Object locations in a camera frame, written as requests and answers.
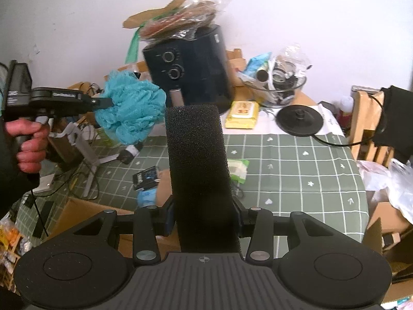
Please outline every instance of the black sponge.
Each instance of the black sponge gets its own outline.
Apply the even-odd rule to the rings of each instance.
[[[181,250],[239,252],[218,108],[168,108],[165,123]]]

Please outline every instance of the chair backrest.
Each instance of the chair backrest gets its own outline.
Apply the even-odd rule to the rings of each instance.
[[[383,104],[383,92],[377,92],[373,96]],[[371,99],[366,92],[356,92],[349,142],[361,141],[365,130],[372,130],[374,132],[379,123],[381,112],[379,104]],[[354,159],[374,161],[384,166],[388,166],[394,156],[393,148],[386,146],[375,147],[372,141],[368,143],[368,151],[364,157],[360,155],[360,145],[352,146],[351,149]]]

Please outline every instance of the finger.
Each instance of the finger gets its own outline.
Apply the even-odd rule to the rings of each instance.
[[[47,140],[46,139],[30,139],[29,141],[23,142],[21,144],[22,152],[40,152],[46,149]]]
[[[23,162],[18,164],[20,170],[22,172],[26,172],[27,174],[36,174],[40,171],[41,165],[40,163],[34,163],[34,162]]]
[[[42,162],[46,157],[46,151],[40,152],[19,152],[17,153],[17,160],[19,162]]]
[[[6,131],[11,136],[32,135],[39,131],[41,127],[40,122],[31,122],[27,119],[6,122]]]
[[[42,128],[33,134],[33,137],[37,139],[46,139],[49,135],[50,127],[49,125],[45,124],[42,126]]]

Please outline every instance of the black air fryer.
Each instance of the black air fryer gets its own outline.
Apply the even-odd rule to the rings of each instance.
[[[180,89],[185,105],[215,104],[220,114],[233,101],[227,57],[220,26],[199,28],[193,41],[172,39],[143,49],[152,82],[166,92]]]

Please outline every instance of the blue plastic packet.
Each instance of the blue plastic packet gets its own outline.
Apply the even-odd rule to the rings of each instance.
[[[137,200],[138,207],[156,205],[156,188],[138,191]]]
[[[255,72],[266,62],[270,59],[271,52],[263,53],[261,55],[252,57],[245,70],[242,72],[243,74],[255,78]]]

